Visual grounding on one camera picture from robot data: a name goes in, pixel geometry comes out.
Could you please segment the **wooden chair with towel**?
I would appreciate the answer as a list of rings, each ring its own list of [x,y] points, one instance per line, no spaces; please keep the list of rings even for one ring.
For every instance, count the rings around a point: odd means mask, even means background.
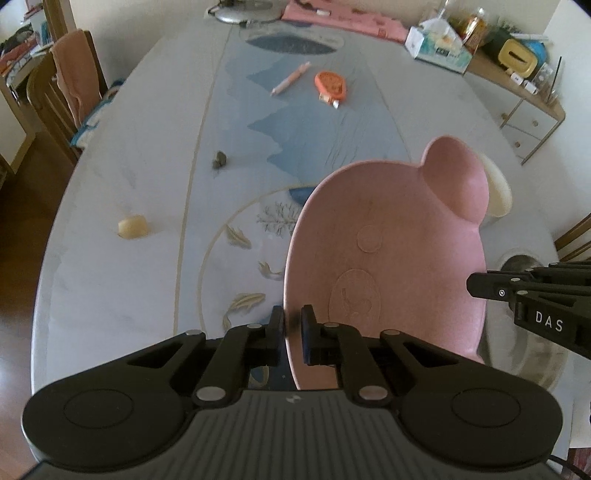
[[[92,35],[81,29],[57,40],[27,83],[30,105],[72,163],[78,161],[81,150],[71,140],[106,92],[107,83]]]

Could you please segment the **pink folded cloth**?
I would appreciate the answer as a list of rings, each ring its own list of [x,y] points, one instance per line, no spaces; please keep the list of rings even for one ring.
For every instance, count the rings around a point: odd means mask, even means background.
[[[281,20],[354,32],[404,44],[409,34],[401,21],[335,1],[290,1]]]

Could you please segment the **pink pen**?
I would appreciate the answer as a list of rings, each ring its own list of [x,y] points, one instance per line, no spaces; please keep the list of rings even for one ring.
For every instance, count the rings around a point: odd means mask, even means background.
[[[305,62],[304,64],[298,66],[297,69],[294,70],[294,72],[291,72],[286,79],[283,79],[283,81],[281,81],[280,84],[276,85],[276,87],[273,87],[273,89],[271,89],[270,95],[277,96],[283,93],[283,91],[287,90],[287,88],[290,88],[290,86],[293,85],[294,82],[297,82],[297,80],[300,79],[301,76],[303,76],[304,73],[307,72],[308,69],[310,69],[310,67],[310,62]]]

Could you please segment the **blue patterned table runner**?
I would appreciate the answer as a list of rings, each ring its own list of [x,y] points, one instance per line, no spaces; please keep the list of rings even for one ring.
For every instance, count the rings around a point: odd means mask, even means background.
[[[400,46],[349,32],[274,24],[232,29],[208,98],[187,195],[176,328],[218,338],[264,323],[283,301],[287,250],[304,203],[329,174],[356,161],[409,159],[385,101],[380,66]],[[311,67],[280,95],[273,87]],[[315,75],[346,80],[338,109]],[[214,170],[217,151],[228,164]]]

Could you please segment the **tissue box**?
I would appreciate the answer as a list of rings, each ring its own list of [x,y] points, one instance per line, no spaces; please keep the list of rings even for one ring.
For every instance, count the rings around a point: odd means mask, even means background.
[[[414,59],[459,74],[464,74],[472,61],[472,54],[464,47],[460,36],[442,18],[432,18],[411,27],[405,47]]]

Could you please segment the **white drawer cabinet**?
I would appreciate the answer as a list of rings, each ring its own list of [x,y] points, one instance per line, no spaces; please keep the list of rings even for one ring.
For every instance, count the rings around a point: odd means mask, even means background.
[[[477,53],[464,74],[515,155],[525,165],[565,121],[558,100],[548,105],[529,93],[484,54]]]

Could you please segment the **pink bear-shaped plate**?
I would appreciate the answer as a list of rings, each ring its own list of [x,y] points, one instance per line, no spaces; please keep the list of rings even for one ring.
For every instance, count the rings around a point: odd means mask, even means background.
[[[479,228],[488,203],[478,155],[452,136],[432,140],[417,165],[361,161],[322,180],[297,219],[284,273],[297,388],[337,384],[332,367],[304,362],[304,306],[366,337],[399,330],[477,360],[486,304],[467,280],[486,268]]]

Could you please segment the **cream white bowl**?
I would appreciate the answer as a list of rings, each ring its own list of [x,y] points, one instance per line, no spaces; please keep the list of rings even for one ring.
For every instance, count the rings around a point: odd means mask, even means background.
[[[480,228],[505,217],[513,207],[513,194],[509,182],[497,164],[485,154],[480,154],[479,159],[485,170],[489,188],[489,202],[484,220]]]

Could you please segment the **large stainless steel bowl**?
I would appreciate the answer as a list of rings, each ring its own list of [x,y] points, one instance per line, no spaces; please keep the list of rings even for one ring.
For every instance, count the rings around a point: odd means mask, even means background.
[[[485,364],[553,391],[567,364],[567,351],[514,324],[507,302],[488,300],[478,354]]]

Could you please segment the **wooden slatted chair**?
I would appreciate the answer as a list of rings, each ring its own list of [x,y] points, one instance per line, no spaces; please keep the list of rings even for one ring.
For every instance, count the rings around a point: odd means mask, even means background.
[[[591,214],[555,240],[554,246],[561,262],[590,261]]]

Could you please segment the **clear glass jar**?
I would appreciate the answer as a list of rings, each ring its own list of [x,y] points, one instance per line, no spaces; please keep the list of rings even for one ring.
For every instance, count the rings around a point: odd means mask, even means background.
[[[469,7],[464,1],[447,1],[444,18],[459,35],[463,46],[474,55],[485,40],[491,13],[484,7]]]

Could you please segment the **orange tape dispenser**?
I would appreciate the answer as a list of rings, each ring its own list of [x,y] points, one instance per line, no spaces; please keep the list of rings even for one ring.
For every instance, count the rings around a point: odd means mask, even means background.
[[[332,71],[321,71],[315,75],[318,99],[335,109],[346,100],[346,80]]]

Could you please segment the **yellowish tape roll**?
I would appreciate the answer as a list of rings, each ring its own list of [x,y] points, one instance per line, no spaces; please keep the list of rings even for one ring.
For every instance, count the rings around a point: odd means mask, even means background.
[[[145,237],[149,233],[149,225],[142,215],[126,217],[118,222],[117,234],[120,238],[131,240]]]

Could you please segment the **grey gooseneck desk lamp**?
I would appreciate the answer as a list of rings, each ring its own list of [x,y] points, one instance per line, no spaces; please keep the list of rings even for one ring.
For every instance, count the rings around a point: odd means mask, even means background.
[[[206,10],[206,14],[230,25],[269,23],[280,19],[283,15],[283,5],[263,0],[226,0],[218,1]]]

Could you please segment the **striped blue bag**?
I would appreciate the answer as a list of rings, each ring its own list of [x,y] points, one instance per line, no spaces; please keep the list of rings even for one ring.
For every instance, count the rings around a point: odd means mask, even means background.
[[[113,82],[110,88],[106,91],[103,98],[97,106],[90,112],[79,127],[76,134],[70,141],[70,146],[79,150],[84,150],[88,147],[90,141],[93,139],[96,129],[99,126],[101,119],[104,117],[108,107],[112,103],[114,97],[124,84],[124,79],[117,79]]]

